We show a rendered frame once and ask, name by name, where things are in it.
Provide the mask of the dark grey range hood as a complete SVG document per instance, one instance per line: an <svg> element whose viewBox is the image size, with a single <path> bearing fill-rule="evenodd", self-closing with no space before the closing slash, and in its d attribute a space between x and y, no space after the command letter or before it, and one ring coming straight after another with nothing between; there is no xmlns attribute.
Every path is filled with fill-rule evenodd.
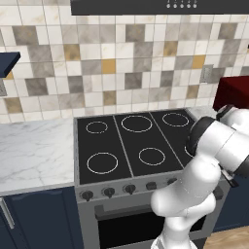
<svg viewBox="0 0 249 249"><path fill-rule="evenodd" d="M249 0L70 0L73 16L248 15Z"/></svg>

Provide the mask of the navy cupboard door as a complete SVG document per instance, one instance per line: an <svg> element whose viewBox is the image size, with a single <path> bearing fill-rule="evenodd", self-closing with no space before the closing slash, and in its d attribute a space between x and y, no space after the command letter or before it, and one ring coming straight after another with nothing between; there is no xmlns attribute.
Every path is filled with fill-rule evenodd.
<svg viewBox="0 0 249 249"><path fill-rule="evenodd" d="M235 176L238 186L230 188L214 232L249 226L249 178Z"/></svg>
<svg viewBox="0 0 249 249"><path fill-rule="evenodd" d="M3 198L15 228L0 208L0 249L84 249L73 187Z"/></svg>

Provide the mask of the grey wall socket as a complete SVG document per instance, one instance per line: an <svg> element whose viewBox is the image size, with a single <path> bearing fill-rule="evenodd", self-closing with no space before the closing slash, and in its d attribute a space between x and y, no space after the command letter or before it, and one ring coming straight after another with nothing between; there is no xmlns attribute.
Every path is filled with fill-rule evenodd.
<svg viewBox="0 0 249 249"><path fill-rule="evenodd" d="M201 83L209 84L211 82L211 75L212 75L213 65L207 64L203 65L201 69L200 79Z"/></svg>

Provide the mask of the black glass oven door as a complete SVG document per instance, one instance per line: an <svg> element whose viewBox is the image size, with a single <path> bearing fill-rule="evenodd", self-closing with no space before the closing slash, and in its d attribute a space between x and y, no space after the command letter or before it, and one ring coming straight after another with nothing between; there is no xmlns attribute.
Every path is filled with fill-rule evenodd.
<svg viewBox="0 0 249 249"><path fill-rule="evenodd" d="M216 208L195 222L190 230L191 241L202 249L219 216L223 194L215 193ZM116 219L98 221L100 249L149 249L164 225L164 218L153 211Z"/></svg>

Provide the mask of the grey stove with black hob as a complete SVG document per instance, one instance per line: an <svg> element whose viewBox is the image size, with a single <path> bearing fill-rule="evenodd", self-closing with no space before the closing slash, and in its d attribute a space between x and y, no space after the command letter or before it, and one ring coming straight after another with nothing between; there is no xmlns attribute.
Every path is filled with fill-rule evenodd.
<svg viewBox="0 0 249 249"><path fill-rule="evenodd" d="M196 118L186 109L78 118L74 121L75 195L84 249L100 249L94 207L116 210L150 205L154 190L179 178L191 160L185 143ZM133 184L135 192L125 192ZM109 198L105 188L114 188ZM92 191L86 201L81 193Z"/></svg>

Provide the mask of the navy wall cupboard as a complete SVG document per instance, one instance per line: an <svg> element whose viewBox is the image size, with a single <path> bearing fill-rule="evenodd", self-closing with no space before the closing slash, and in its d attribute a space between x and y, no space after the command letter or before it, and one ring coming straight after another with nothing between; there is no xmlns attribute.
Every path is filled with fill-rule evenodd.
<svg viewBox="0 0 249 249"><path fill-rule="evenodd" d="M19 59L19 52L0 53L0 78L6 78Z"/></svg>

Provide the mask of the dark red box appliance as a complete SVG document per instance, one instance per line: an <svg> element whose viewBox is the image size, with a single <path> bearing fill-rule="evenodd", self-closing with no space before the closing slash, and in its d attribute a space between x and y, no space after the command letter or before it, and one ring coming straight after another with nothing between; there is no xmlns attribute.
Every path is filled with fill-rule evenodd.
<svg viewBox="0 0 249 249"><path fill-rule="evenodd" d="M237 108L249 108L249 76L223 77L220 79L213 109L218 111L228 104Z"/></svg>

